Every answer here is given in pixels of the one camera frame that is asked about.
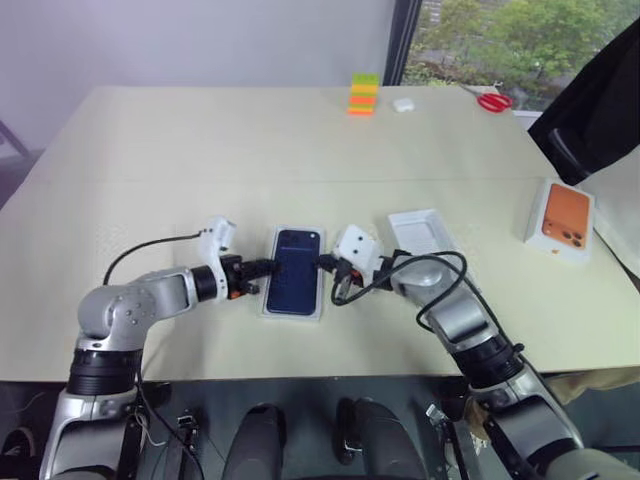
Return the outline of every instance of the window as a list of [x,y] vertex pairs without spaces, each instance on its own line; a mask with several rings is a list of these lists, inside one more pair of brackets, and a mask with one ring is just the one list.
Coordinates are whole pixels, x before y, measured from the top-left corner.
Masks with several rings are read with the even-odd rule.
[[401,83],[495,85],[542,111],[638,15],[638,0],[422,0]]

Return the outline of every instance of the orange phone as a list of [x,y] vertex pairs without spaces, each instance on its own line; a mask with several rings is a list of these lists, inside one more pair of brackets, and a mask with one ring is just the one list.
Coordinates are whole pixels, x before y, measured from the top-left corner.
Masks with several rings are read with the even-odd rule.
[[542,233],[582,250],[588,225],[589,197],[556,183],[551,185]]

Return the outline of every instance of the smartphone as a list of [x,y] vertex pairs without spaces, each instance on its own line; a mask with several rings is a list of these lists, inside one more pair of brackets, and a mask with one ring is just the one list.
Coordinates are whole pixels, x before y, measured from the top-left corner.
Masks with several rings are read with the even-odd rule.
[[589,197],[553,184],[544,212],[542,233],[574,248],[585,248],[589,225]]
[[320,235],[309,230],[281,230],[274,260],[279,269],[271,275],[266,309],[270,313],[313,315],[318,295]]

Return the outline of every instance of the sticky notes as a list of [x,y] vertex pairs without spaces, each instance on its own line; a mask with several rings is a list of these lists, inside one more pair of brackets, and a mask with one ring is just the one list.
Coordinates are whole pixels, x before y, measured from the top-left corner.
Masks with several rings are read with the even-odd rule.
[[347,112],[352,115],[372,115],[378,95],[376,73],[354,73]]

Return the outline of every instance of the white wall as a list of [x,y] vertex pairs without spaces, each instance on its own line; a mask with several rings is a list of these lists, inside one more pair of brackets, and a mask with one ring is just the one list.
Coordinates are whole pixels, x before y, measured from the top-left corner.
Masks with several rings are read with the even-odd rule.
[[348,85],[383,73],[394,3],[2,0],[0,118],[36,149],[97,85]]

